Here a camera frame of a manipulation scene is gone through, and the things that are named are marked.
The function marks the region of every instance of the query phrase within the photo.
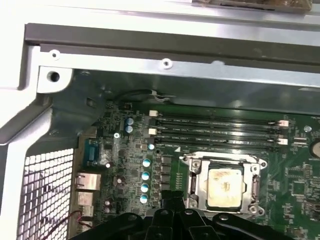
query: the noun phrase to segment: cable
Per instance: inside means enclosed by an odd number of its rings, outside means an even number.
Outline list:
[[[158,93],[155,90],[138,89],[138,90],[132,90],[132,91],[127,91],[127,92],[123,92],[123,93],[118,94],[117,96],[114,97],[113,102],[117,103],[117,102],[121,101],[123,98],[137,96],[137,95],[150,95],[150,96],[153,96],[154,99],[156,101],[158,101],[158,102],[169,101],[170,98],[175,98],[176,97],[174,95],[161,94],[161,93]]]
[[[113,101],[116,103],[121,101],[121,99],[125,97],[131,97],[136,95],[151,95],[151,94],[152,94],[152,90],[150,89],[138,89],[138,90],[126,91],[115,96]]]
[[[71,218],[71,217],[72,217],[74,214],[76,214],[76,213],[79,214],[79,216],[78,216],[78,218],[76,219],[76,221],[77,221],[80,225],[86,226],[86,227],[88,227],[88,228],[91,229],[92,226],[90,226],[90,225],[88,225],[88,224],[83,223],[83,222],[80,221],[81,218],[82,218],[82,212],[81,212],[80,210],[76,210],[76,211],[71,212],[68,216],[66,216],[66,217],[63,218],[60,222],[58,222],[58,223],[48,232],[48,234],[42,238],[42,240],[48,239],[48,237],[50,237],[50,235],[51,235],[61,224],[63,224],[65,221],[67,221],[69,218]]]

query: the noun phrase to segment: red wire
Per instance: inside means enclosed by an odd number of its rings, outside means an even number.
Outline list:
[[[71,217],[72,217],[74,214],[76,214],[76,213],[79,214],[78,218],[76,219],[77,223],[79,223],[80,225],[86,226],[86,227],[88,227],[88,228],[91,229],[92,226],[90,226],[89,224],[86,224],[86,223],[83,223],[83,222],[80,221],[81,218],[82,218],[82,212],[81,212],[80,210],[76,210],[76,211],[71,212],[68,216],[66,216],[64,219],[62,219],[60,222],[58,222],[58,223],[49,231],[49,233],[48,233],[45,237],[42,238],[42,240],[48,239],[48,237],[49,237],[61,224],[63,224],[65,221],[67,221],[69,218],[71,218]]]

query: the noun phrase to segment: cpu socket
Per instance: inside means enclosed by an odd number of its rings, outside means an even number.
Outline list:
[[[263,159],[197,151],[181,161],[189,165],[187,208],[202,210],[208,218],[221,212],[242,218],[265,214],[259,206],[260,171],[267,167]]]

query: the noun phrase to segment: motherboard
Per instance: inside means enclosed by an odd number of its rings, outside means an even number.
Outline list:
[[[319,116],[129,102],[108,103],[95,126],[83,159],[100,181],[83,214],[93,225],[144,216],[178,190],[208,218],[230,212],[320,238]]]

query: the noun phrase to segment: metal mesh grille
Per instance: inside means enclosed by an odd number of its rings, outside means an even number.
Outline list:
[[[70,208],[73,149],[26,157],[17,240],[41,240]],[[65,240],[68,221],[47,239]]]

